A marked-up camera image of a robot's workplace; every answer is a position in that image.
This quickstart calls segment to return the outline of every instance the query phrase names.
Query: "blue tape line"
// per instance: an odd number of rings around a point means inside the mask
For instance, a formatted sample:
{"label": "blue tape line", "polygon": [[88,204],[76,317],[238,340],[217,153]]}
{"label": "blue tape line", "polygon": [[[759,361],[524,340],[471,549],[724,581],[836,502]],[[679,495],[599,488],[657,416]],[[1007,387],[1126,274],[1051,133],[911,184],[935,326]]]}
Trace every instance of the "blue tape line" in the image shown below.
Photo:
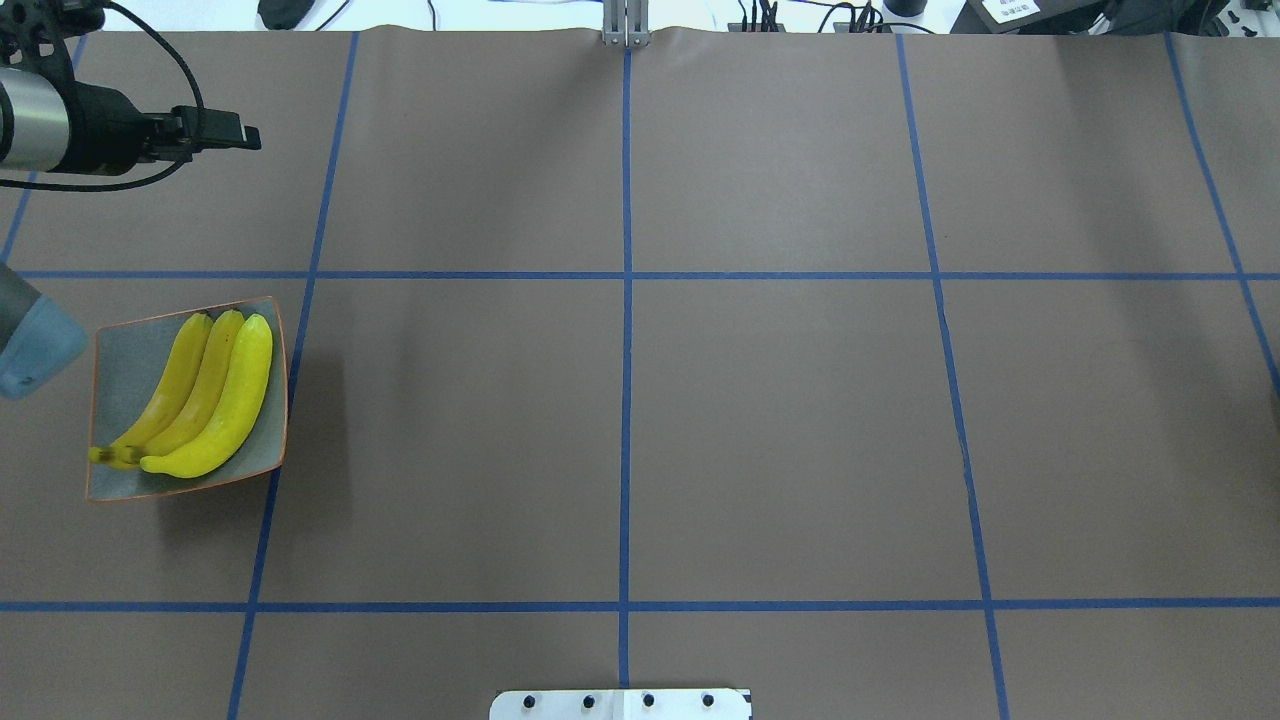
{"label": "blue tape line", "polygon": [[946,297],[942,293],[942,275],[938,266],[938,249],[933,236],[933,214],[929,210],[929,193],[924,182],[924,161],[920,156],[920,135],[915,123],[915,105],[911,99],[911,79],[906,65],[906,49],[902,36],[895,36],[897,45],[899,72],[902,76],[902,100],[906,106],[906,126],[911,137],[911,160],[915,163],[915,187],[920,197],[920,217],[924,220],[924,243],[929,252],[929,270],[933,273],[933,301],[938,310],[938,329],[942,333],[942,356],[947,366],[947,384],[951,388],[951,415],[955,419],[956,437],[960,442],[960,457],[964,464],[964,484],[969,496],[969,525],[973,533],[974,559],[978,565],[978,585],[984,603],[983,615],[987,621],[987,646],[991,652],[991,671],[996,685],[996,705],[1001,720],[1009,720],[1009,696],[1005,689],[1005,667],[1000,653],[1000,635],[996,630],[996,612],[991,605],[991,578],[987,573],[987,550],[982,538],[982,518],[978,512],[978,491],[973,482],[973,461],[969,456],[969,433],[965,430],[964,406],[960,401],[960,383],[956,379],[955,352],[951,346],[951,328],[947,324]]}
{"label": "blue tape line", "polygon": [[[298,374],[302,366],[302,351],[306,347],[307,323],[311,318],[311,301],[315,296],[316,274],[320,269],[320,252],[324,250],[324,231],[329,217],[329,200],[333,195],[333,179],[338,172],[338,154],[342,150],[342,131],[347,119],[347,101],[351,97],[351,78],[356,69],[356,51],[360,47],[360,33],[351,33],[351,46],[347,50],[347,70],[342,81],[342,97],[338,101],[338,118],[333,127],[333,143],[329,149],[329,167],[325,170],[324,193],[320,197],[320,214],[316,218],[315,242],[311,247],[311,265],[307,272],[307,287],[302,293],[302,314],[298,318],[297,337],[293,342],[293,360],[289,364],[289,410],[293,410],[293,396],[298,387]],[[266,491],[266,506],[262,510],[262,525],[259,530],[257,553],[253,557],[253,578],[250,582],[248,607],[244,611],[244,626],[241,630],[241,647],[236,659],[236,675],[232,680],[232,694],[227,706],[227,719],[236,720],[239,715],[241,693],[244,689],[244,673],[248,667],[250,646],[253,642],[253,621],[257,614],[257,600],[262,589],[262,569],[266,564],[266,548],[271,538],[271,520],[275,515],[275,497],[280,486],[280,469],[271,473]]]}
{"label": "blue tape line", "polygon": [[357,281],[621,281],[618,272],[580,270],[320,270],[320,279]]}
{"label": "blue tape line", "polygon": [[[975,612],[1052,610],[1233,610],[1280,609],[1280,596],[1260,597],[1085,597],[992,600],[759,600],[632,601],[635,612]],[[562,602],[259,602],[256,614],[603,614],[612,601]],[[0,601],[0,612],[246,612],[247,602]]]}
{"label": "blue tape line", "polygon": [[305,279],[306,270],[23,270],[24,278],[58,279]]}
{"label": "blue tape line", "polygon": [[1083,597],[1053,600],[996,600],[996,610],[1161,610],[1280,607],[1280,597]]}
{"label": "blue tape line", "polygon": [[1235,273],[1030,273],[1030,272],[940,272],[945,281],[1123,281],[1123,282],[1212,282],[1235,281]]}
{"label": "blue tape line", "polygon": [[0,601],[0,612],[244,612],[246,607],[243,602]]}
{"label": "blue tape line", "polygon": [[[84,56],[84,47],[88,46],[88,36],[82,36],[81,41],[76,45],[76,51],[72,53],[72,70],[79,67],[81,58]],[[27,176],[27,182],[36,182],[36,176],[38,173],[32,172]],[[13,222],[9,223],[9,234],[4,238],[4,249],[0,250],[0,263],[8,263],[9,255],[13,254],[13,245],[18,241],[18,228],[22,225],[22,218],[27,214],[27,202],[31,201],[31,193],[33,190],[24,188],[22,191],[22,197],[18,200],[18,209],[13,213]]]}
{"label": "blue tape line", "polygon": [[637,281],[927,281],[933,275],[911,270],[641,270],[632,277]]}
{"label": "blue tape line", "polygon": [[357,614],[554,614],[617,612],[616,602],[260,602],[259,612],[357,612]]}
{"label": "blue tape line", "polygon": [[1190,135],[1192,147],[1196,150],[1196,160],[1199,163],[1201,173],[1204,176],[1204,186],[1208,187],[1208,196],[1213,201],[1213,213],[1217,215],[1217,224],[1222,231],[1226,251],[1231,256],[1231,265],[1235,268],[1236,279],[1240,282],[1240,293],[1244,296],[1244,306],[1249,310],[1253,333],[1257,336],[1258,346],[1262,348],[1262,359],[1267,364],[1267,373],[1271,374],[1271,387],[1274,392],[1280,393],[1280,369],[1276,368],[1275,356],[1271,354],[1271,343],[1267,341],[1266,328],[1262,327],[1262,318],[1258,315],[1258,307],[1253,302],[1253,292],[1249,290],[1249,281],[1244,274],[1244,263],[1240,261],[1240,251],[1235,246],[1231,225],[1226,222],[1226,210],[1222,209],[1222,199],[1217,193],[1217,183],[1213,182],[1213,173],[1208,168],[1208,159],[1204,156],[1204,147],[1201,145],[1199,132],[1196,129],[1192,104],[1187,97],[1187,86],[1183,83],[1183,69],[1178,63],[1178,53],[1174,50],[1174,36],[1167,31],[1165,32],[1165,50],[1169,53],[1169,67],[1174,73],[1174,85],[1178,86],[1178,100],[1183,105],[1187,132]]}
{"label": "blue tape line", "polygon": [[[19,270],[40,279],[310,279],[307,270]],[[916,270],[319,270],[323,281],[933,281]],[[1037,273],[942,270],[943,281],[1042,282],[1238,282],[1239,273]],[[1280,273],[1244,273],[1254,282],[1280,281]]]}
{"label": "blue tape line", "polygon": [[631,347],[635,283],[631,255],[631,50],[622,55],[622,450],[618,500],[618,687],[631,687]]}
{"label": "blue tape line", "polygon": [[[35,170],[27,176],[27,182],[36,182]],[[4,249],[0,250],[0,263],[9,261],[9,255],[13,252],[13,243],[18,241],[18,228],[22,227],[23,215],[27,214],[27,202],[31,201],[32,192],[29,187],[24,188],[22,197],[18,199],[18,209],[13,213],[13,222],[9,223],[9,234],[4,240]]]}
{"label": "blue tape line", "polygon": [[979,611],[980,600],[852,600],[852,601],[655,601],[632,602],[632,612],[928,612]]}

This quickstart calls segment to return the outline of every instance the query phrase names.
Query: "bowl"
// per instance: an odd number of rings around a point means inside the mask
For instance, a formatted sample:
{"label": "bowl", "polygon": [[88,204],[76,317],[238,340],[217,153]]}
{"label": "bowl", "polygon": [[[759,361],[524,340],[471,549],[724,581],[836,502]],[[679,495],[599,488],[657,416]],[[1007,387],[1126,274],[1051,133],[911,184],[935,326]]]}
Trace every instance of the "bowl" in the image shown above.
{"label": "bowl", "polygon": [[109,465],[90,462],[84,482],[86,500],[116,502],[209,489],[270,473],[284,462],[289,370],[284,361],[280,306],[274,297],[195,307],[99,328],[93,336],[90,446],[110,445],[138,418],[151,400],[156,383],[160,382],[165,361],[169,359],[169,348],[183,322],[195,313],[207,313],[216,319],[225,310],[239,310],[244,318],[253,313],[262,315],[275,338],[266,397],[262,400],[257,423],[253,424],[244,445],[212,473],[189,480],[151,474],[142,469],[118,470]]}

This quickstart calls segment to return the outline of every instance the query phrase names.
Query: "wire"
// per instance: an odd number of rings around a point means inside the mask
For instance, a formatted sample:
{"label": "wire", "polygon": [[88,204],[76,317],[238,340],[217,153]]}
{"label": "wire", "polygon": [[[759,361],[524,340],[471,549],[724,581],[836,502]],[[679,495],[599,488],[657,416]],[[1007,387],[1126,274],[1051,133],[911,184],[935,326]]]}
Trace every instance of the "wire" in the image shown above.
{"label": "wire", "polygon": [[927,28],[924,26],[918,26],[915,23],[899,23],[899,22],[876,23],[873,26],[868,26],[865,32],[872,32],[873,29],[879,29],[882,27],[911,27],[911,28],[915,28],[915,29],[919,29],[919,31],[924,31],[924,32],[927,32],[929,35],[937,35],[936,32],[933,32],[932,29],[929,29],[929,28]]}
{"label": "wire", "polygon": [[1140,26],[1140,24],[1151,22],[1151,20],[1153,20],[1153,19],[1156,19],[1160,15],[1164,15],[1166,13],[1169,14],[1169,23],[1170,23],[1170,26],[1172,26],[1172,23],[1175,23],[1178,20],[1178,18],[1174,17],[1174,1],[1169,0],[1169,8],[1167,9],[1156,10],[1155,13],[1151,13],[1149,15],[1143,15],[1143,17],[1140,17],[1137,20],[1133,20],[1130,23],[1125,23],[1123,26],[1112,27],[1111,29],[1103,32],[1102,35],[1115,35],[1117,31],[1128,29],[1128,28],[1132,28],[1134,26]]}
{"label": "wire", "polygon": [[769,5],[769,0],[753,1],[760,5],[760,32],[778,32],[778,4]]}
{"label": "wire", "polygon": [[849,8],[849,24],[854,24],[854,15],[858,14],[858,8],[854,8],[852,3],[836,3],[835,5],[831,5],[827,14],[822,17],[822,22],[818,24],[818,32],[827,28],[827,20],[831,19],[831,14],[841,8]]}
{"label": "wire", "polygon": [[1213,0],[1204,0],[1204,12],[1201,13],[1201,22],[1196,23],[1196,35],[1204,35],[1204,20],[1208,19],[1208,10],[1213,6]]}
{"label": "wire", "polygon": [[[200,131],[205,127],[205,96],[200,94],[200,83],[196,82],[196,76],[191,72],[191,67],[182,55],[174,50],[173,45],[169,45],[164,37],[151,26],[148,26],[142,18],[134,15],[127,8],[122,8],[115,3],[106,3],[102,5],[109,10],[115,10],[116,13],[124,15],[133,24],[138,26],[138,29],[147,33],[151,40],[155,40],[160,47],[173,58],[173,61],[178,64],[182,74],[187,77],[187,85],[191,86],[191,95],[196,99],[196,124],[191,128],[191,138],[188,140],[192,145],[198,145]],[[156,182],[165,179],[166,177],[178,172],[179,168],[189,163],[191,160],[177,160],[174,164],[160,170],[159,173],[129,182],[119,182],[115,184],[64,184],[64,183],[50,183],[50,182],[27,182],[27,181],[12,181],[0,179],[0,187],[17,187],[22,190],[49,190],[55,192],[114,192],[118,190],[133,190],[137,187],[145,187]]]}
{"label": "wire", "polygon": [[873,26],[884,22],[884,15],[879,10],[872,6],[870,3],[863,5],[861,10],[858,13],[858,20],[849,24],[849,32],[879,32],[883,28]]}
{"label": "wire", "polygon": [[351,0],[342,0],[342,5],[338,5],[338,9],[334,10],[332,15],[329,15],[328,20],[320,23],[320,27],[316,28],[316,32],[320,32],[321,29],[329,27],[329,23],[332,23],[334,18],[340,15],[342,12],[347,9],[347,5],[351,5]]}

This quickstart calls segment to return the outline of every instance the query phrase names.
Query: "banana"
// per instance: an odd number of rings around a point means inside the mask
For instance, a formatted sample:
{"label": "banana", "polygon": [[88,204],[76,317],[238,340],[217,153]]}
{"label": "banana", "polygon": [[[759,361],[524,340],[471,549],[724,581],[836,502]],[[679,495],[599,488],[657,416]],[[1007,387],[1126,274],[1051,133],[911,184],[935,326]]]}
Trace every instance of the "banana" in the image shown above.
{"label": "banana", "polygon": [[168,428],[182,411],[191,395],[191,387],[196,384],[200,359],[205,354],[205,342],[209,340],[212,324],[214,319],[204,313],[196,313],[187,318],[187,322],[178,331],[178,337],[173,341],[173,347],[169,348],[169,360],[165,361],[164,373],[160,374],[160,382],[142,414],[110,447],[91,447],[88,451],[91,461],[106,462],[119,470],[137,468],[136,464],[124,461],[122,448],[151,439],[160,430]]}
{"label": "banana", "polygon": [[147,455],[169,455],[205,429],[209,418],[214,415],[214,409],[218,407],[218,400],[223,396],[236,336],[243,324],[244,315],[239,310],[228,310],[219,315],[214,329],[209,333],[205,356],[200,361],[200,374],[196,375],[196,384],[191,388],[191,397],[187,398],[182,413],[156,437],[141,445],[124,447],[123,452],[122,448],[116,448],[120,460],[137,464]]}
{"label": "banana", "polygon": [[198,478],[216,470],[244,445],[257,423],[271,375],[271,327],[266,318],[251,315],[236,336],[227,384],[209,424],[187,445],[169,455],[142,457],[147,473],[175,478]]}

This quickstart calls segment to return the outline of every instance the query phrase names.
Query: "metal clamp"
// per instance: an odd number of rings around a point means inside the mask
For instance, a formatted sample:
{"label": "metal clamp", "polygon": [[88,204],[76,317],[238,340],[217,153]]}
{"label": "metal clamp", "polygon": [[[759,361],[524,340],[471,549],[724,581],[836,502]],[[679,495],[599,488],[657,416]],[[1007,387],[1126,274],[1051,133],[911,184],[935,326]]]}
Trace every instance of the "metal clamp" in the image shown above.
{"label": "metal clamp", "polygon": [[649,0],[604,0],[600,38],[611,47],[649,45]]}

